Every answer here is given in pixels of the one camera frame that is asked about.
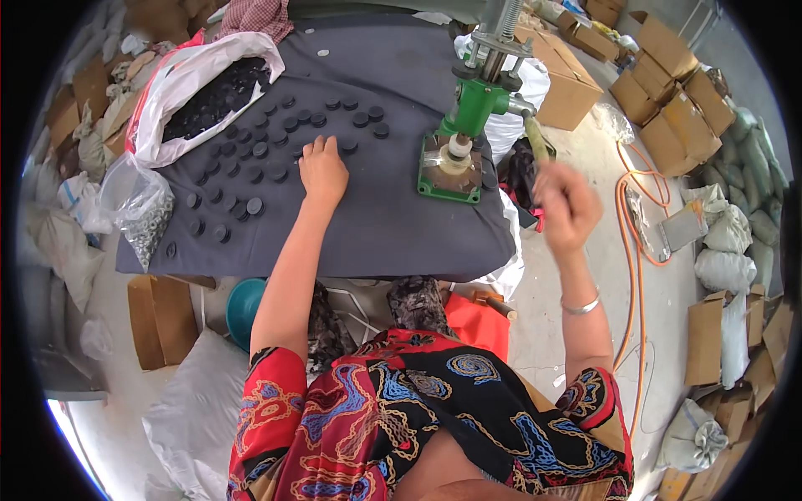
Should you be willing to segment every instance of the checkered cloth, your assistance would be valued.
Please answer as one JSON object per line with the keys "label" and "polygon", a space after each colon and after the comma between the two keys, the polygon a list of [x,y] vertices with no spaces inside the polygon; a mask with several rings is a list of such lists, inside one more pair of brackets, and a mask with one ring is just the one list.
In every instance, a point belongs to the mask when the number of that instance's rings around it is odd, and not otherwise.
{"label": "checkered cloth", "polygon": [[214,40],[240,31],[260,31],[270,35],[278,45],[293,30],[293,23],[287,17],[288,1],[231,0],[223,14],[223,26]]}

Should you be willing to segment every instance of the woman's right hand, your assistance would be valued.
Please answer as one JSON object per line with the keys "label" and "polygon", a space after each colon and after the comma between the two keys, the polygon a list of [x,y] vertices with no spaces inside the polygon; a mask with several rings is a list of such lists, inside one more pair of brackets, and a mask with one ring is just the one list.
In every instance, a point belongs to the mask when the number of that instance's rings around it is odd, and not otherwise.
{"label": "woman's right hand", "polygon": [[542,161],[533,189],[545,213],[546,243],[559,263],[582,252],[604,208],[585,177],[559,162]]}

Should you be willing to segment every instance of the woman's arm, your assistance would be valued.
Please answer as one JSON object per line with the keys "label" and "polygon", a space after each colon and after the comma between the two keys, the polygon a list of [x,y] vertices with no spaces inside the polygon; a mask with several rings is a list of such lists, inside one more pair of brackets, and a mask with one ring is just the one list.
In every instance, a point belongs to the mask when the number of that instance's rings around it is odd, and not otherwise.
{"label": "woman's arm", "polygon": [[604,306],[574,314],[597,298],[583,246],[602,218],[598,194],[579,172],[564,164],[542,162],[534,195],[546,215],[545,235],[557,262],[562,286],[562,337],[565,343],[565,380],[573,381],[589,367],[613,372],[613,339]]}
{"label": "woman's arm", "polygon": [[250,356],[260,349],[294,351],[306,364],[307,329],[323,236],[348,184],[348,171],[333,136],[319,135],[298,161],[306,197],[278,255],[251,329]]}

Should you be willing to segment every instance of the black pants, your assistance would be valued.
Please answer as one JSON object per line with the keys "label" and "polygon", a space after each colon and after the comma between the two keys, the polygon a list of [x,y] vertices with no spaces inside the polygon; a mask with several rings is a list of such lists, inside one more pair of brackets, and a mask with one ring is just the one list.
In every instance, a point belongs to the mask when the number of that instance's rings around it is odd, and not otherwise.
{"label": "black pants", "polygon": [[[446,322],[437,280],[433,277],[403,277],[393,281],[387,292],[387,303],[395,327],[428,330],[456,337]],[[312,309],[309,315],[310,374],[319,375],[331,368],[342,355],[352,354],[357,346],[348,328],[329,305],[329,293],[320,282],[314,284]]]}

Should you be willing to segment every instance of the woman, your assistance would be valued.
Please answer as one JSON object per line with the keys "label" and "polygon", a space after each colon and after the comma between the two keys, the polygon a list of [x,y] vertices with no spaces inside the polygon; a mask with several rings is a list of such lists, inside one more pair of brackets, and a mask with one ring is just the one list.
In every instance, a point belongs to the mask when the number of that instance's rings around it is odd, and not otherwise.
{"label": "woman", "polygon": [[[584,178],[544,164],[534,188],[563,292],[567,385],[553,405],[460,343],[431,277],[394,282],[396,328],[356,349],[315,281],[348,171],[334,137],[303,153],[306,198],[251,332],[229,498],[626,499],[632,454],[612,339],[582,250],[602,205]],[[309,389],[308,357],[326,371]]]}

